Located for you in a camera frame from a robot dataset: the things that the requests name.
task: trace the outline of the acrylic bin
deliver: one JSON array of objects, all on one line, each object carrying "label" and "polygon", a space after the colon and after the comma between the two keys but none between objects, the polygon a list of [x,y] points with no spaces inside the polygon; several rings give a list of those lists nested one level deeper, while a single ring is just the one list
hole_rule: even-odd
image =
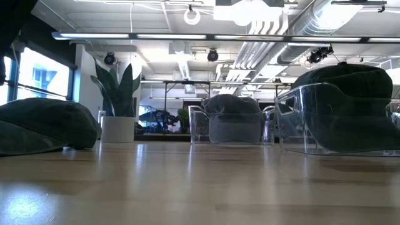
[{"label": "acrylic bin", "polygon": [[329,83],[275,99],[282,149],[306,154],[400,156],[399,99],[349,97]]},{"label": "acrylic bin", "polygon": [[193,144],[274,144],[269,112],[252,114],[210,114],[189,106]]}]

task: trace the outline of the snake plant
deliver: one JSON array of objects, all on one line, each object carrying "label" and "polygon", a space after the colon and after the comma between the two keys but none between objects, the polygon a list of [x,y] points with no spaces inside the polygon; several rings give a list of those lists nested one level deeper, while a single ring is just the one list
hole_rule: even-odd
[{"label": "snake plant", "polygon": [[110,71],[102,68],[96,60],[96,74],[90,76],[94,84],[99,86],[104,102],[111,108],[113,116],[134,117],[133,93],[140,85],[141,75],[133,79],[132,65],[125,69],[121,82],[118,84],[114,69]]}]

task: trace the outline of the table surface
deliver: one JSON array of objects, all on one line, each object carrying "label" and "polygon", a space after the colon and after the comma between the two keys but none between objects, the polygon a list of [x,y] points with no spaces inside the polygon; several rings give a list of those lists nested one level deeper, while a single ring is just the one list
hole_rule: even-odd
[{"label": "table surface", "polygon": [[400,158],[185,142],[0,158],[0,224],[400,224]]}]

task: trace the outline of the white column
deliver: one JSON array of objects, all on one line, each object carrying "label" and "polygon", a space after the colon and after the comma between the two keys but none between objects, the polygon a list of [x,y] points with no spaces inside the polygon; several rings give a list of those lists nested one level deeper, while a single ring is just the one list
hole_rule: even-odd
[{"label": "white column", "polygon": [[103,97],[99,87],[90,79],[90,75],[96,75],[94,59],[82,44],[76,45],[75,63],[78,69],[75,70],[72,99],[86,106],[97,120],[99,110],[103,109]]}]

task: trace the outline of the window frame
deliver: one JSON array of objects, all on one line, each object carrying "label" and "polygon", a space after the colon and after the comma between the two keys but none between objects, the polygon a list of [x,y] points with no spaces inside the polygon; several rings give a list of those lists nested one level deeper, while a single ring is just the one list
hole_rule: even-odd
[{"label": "window frame", "polygon": [[[6,57],[11,58],[11,68],[10,68],[10,75],[9,75],[9,80],[6,80],[6,82],[4,83],[4,85],[8,85],[8,97],[7,97],[7,101],[14,101],[18,99],[18,90],[19,89],[26,89],[28,91],[32,91],[34,93],[40,93],[40,94],[46,94],[46,95],[50,95],[50,96],[56,96],[56,97],[62,97],[64,98],[66,101],[72,101],[73,100],[73,88],[74,88],[74,73],[75,73],[75,67],[71,67],[71,66],[67,66],[69,69],[69,77],[68,77],[68,87],[67,87],[67,96],[63,96],[62,94],[57,94],[51,91],[47,91],[45,89],[41,89],[41,88],[37,88],[37,87],[32,87],[32,86],[28,86],[25,84],[20,84],[18,82],[19,80],[19,67],[20,67],[20,62],[21,62],[21,52],[19,51],[15,51],[15,56],[17,57],[17,60],[13,54],[10,54],[10,52],[7,52],[7,54],[5,55]],[[64,66],[66,66],[65,64],[59,62],[56,59],[47,57],[53,61],[56,61],[57,63],[60,63]]]}]

